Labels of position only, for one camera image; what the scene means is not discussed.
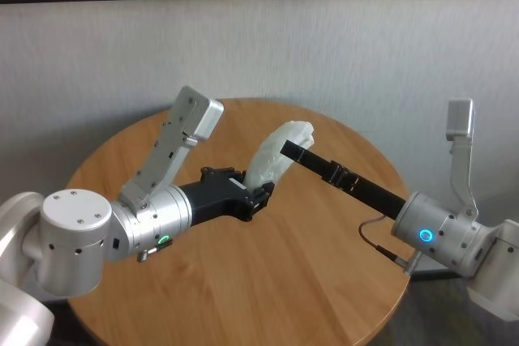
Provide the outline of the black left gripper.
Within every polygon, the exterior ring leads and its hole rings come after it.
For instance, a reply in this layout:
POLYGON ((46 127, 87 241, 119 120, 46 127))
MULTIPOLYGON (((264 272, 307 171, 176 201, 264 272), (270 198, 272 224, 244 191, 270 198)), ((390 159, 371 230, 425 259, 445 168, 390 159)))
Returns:
POLYGON ((267 207, 276 186, 273 182, 264 183, 249 196, 242 184, 246 170, 206 166, 200 172, 197 182, 179 187, 191 207, 191 227, 220 216, 251 221, 255 213, 267 207))

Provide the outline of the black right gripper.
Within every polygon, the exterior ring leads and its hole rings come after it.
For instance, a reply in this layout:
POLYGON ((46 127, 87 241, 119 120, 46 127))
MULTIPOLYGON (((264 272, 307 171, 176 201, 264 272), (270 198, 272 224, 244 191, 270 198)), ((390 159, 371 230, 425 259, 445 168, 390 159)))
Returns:
POLYGON ((398 217, 405 205, 406 199, 364 177, 358 177, 336 161, 327 161, 289 140, 282 146, 281 154, 318 174, 329 185, 352 192, 355 199, 392 220, 398 217))

